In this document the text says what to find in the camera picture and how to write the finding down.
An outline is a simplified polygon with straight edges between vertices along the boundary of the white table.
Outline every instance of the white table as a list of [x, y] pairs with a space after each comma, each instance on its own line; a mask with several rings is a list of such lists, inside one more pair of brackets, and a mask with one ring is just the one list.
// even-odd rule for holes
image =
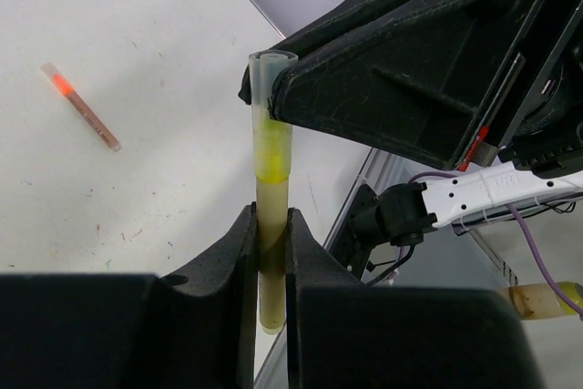
[[[279, 36], [248, 0], [0, 0], [0, 271], [175, 270], [254, 200], [249, 53]], [[43, 77], [52, 61], [104, 146]], [[368, 148], [296, 129], [292, 206], [323, 241]], [[256, 372], [272, 338], [259, 333]]]

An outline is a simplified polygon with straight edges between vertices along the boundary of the screw hole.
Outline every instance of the screw hole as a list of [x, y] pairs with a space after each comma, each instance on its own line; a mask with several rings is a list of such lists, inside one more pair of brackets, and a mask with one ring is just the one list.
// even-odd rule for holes
[[176, 273], [171, 273], [170, 275], [165, 276], [162, 280], [164, 280], [170, 286], [175, 287], [189, 282], [189, 277], [186, 275], [177, 275]]

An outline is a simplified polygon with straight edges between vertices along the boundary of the white tabletop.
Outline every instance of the white tabletop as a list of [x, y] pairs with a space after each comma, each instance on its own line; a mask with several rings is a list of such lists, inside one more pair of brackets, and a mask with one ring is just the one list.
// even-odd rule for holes
[[[148, 271], [204, 251], [254, 200], [248, 0], [0, 0], [0, 271]], [[51, 61], [112, 152], [40, 72]], [[290, 204], [323, 241], [367, 148], [294, 132]], [[260, 333], [257, 361], [272, 338]]]

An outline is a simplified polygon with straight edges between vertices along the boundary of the marker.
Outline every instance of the marker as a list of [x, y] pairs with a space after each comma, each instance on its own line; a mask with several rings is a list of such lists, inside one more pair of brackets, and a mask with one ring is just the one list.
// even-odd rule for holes
[[68, 99], [75, 107], [85, 121], [93, 128], [95, 132], [101, 137], [105, 144], [113, 151], [121, 149], [118, 139], [111, 133], [109, 129], [103, 124], [93, 110], [84, 102], [81, 96], [68, 83], [68, 81], [60, 74], [60, 72], [53, 66], [53, 63], [46, 63], [40, 69], [50, 79], [53, 85], [61, 92], [61, 94]]

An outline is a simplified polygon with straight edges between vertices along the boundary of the orange marker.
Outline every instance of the orange marker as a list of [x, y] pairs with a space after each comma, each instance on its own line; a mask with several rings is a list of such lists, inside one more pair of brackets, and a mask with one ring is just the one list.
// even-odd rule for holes
[[53, 63], [46, 63], [40, 69], [48, 77], [53, 85], [61, 92], [61, 94], [66, 97], [73, 107], [79, 112], [85, 121], [93, 128], [95, 132], [101, 137], [101, 139], [108, 145], [112, 150], [117, 151], [121, 149], [121, 145], [118, 139], [111, 133], [109, 129], [103, 124], [97, 115], [91, 110], [91, 108], [83, 101], [81, 96], [75, 91], [75, 89], [67, 82], [65, 77], [59, 73]]

